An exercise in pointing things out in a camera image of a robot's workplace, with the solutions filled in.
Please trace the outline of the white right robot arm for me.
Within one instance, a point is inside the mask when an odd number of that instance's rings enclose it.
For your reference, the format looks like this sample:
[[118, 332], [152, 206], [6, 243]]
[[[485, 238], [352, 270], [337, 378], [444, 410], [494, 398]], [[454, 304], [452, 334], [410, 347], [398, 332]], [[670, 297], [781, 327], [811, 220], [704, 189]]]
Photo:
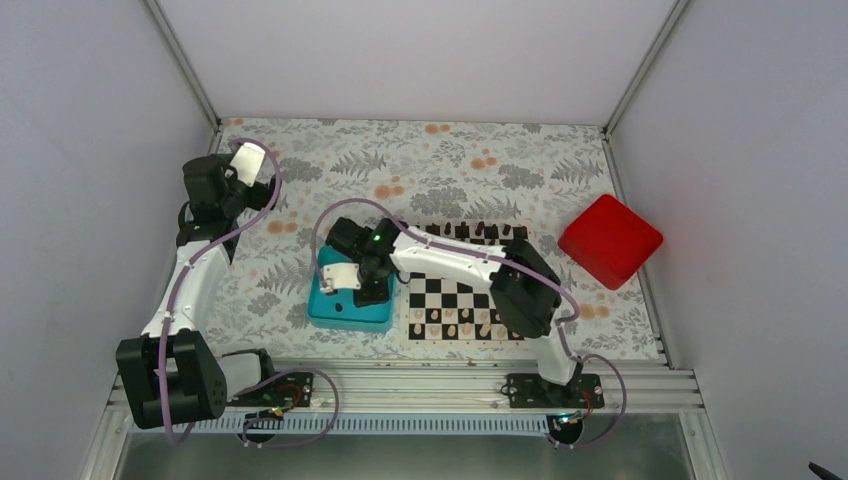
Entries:
[[392, 218], [369, 228], [342, 217], [331, 227], [326, 244], [346, 259], [315, 267], [322, 293], [350, 290], [358, 306], [384, 303], [389, 277], [400, 273], [434, 275], [484, 290], [505, 327], [534, 352], [544, 399], [565, 407], [578, 397], [579, 360], [561, 328], [567, 320], [557, 314], [564, 302], [572, 308], [578, 304], [528, 241], [474, 244]]

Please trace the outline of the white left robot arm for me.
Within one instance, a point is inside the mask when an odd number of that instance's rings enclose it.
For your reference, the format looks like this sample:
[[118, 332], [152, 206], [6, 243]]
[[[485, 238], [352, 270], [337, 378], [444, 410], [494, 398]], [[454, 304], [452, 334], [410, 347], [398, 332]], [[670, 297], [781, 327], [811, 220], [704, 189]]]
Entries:
[[214, 298], [245, 229], [240, 216], [253, 210], [263, 218], [279, 197], [277, 180], [257, 179], [270, 158], [258, 142], [246, 141], [182, 168], [188, 200], [178, 214], [168, 287], [142, 333], [116, 350], [128, 406], [142, 430], [217, 419], [237, 390], [255, 405], [277, 394], [278, 377], [261, 367], [258, 355], [220, 362], [205, 339]]

